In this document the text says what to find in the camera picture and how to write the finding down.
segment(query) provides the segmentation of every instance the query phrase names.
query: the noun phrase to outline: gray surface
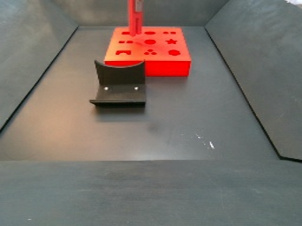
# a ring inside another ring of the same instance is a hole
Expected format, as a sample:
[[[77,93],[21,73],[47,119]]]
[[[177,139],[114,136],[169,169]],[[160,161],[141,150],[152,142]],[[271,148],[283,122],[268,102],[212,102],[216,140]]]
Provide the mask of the gray surface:
[[[144,109],[96,109],[93,61],[113,28],[78,28],[0,134],[0,159],[276,159],[204,28],[182,31],[188,78],[146,78]]]
[[[76,23],[45,0],[0,0],[0,130]]]
[[[299,226],[292,162],[1,162],[1,226]]]
[[[302,160],[302,11],[231,0],[205,26],[283,157]]]
[[[80,26],[125,26],[126,0],[53,0]],[[203,26],[227,0],[145,0],[145,26]]]

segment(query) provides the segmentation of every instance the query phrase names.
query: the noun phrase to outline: star shape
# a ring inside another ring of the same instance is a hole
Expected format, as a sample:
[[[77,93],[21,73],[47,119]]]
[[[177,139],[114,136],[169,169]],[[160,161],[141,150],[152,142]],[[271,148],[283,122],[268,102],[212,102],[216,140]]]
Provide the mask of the star shape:
[[[166,44],[176,44],[176,40],[172,40],[172,39],[166,40],[165,42]]]

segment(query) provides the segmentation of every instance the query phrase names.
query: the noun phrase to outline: gray wall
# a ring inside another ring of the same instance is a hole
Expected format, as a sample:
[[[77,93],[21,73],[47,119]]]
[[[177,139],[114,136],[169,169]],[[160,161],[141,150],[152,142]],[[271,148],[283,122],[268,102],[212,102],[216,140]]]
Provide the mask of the gray wall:
[[[46,0],[0,0],[0,130],[76,23]]]
[[[279,154],[302,159],[302,11],[229,0],[205,29]]]
[[[125,26],[126,0],[52,0],[80,26]],[[227,0],[144,0],[145,26],[203,26]]]

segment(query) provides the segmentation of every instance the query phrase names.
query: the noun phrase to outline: red shape sorter block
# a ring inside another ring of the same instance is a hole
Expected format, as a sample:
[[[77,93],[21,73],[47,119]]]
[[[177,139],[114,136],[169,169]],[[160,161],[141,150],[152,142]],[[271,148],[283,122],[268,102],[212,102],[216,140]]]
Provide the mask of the red shape sorter block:
[[[105,53],[105,64],[128,66],[145,61],[146,76],[186,76],[190,57],[180,28],[142,27],[132,37],[117,27]]]

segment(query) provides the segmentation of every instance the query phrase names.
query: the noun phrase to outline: black holder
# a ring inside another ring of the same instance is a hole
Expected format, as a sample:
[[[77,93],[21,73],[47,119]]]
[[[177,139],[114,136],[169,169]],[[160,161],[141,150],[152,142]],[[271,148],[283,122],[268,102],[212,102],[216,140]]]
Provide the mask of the black holder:
[[[145,62],[113,67],[94,61],[98,78],[94,105],[145,104]]]

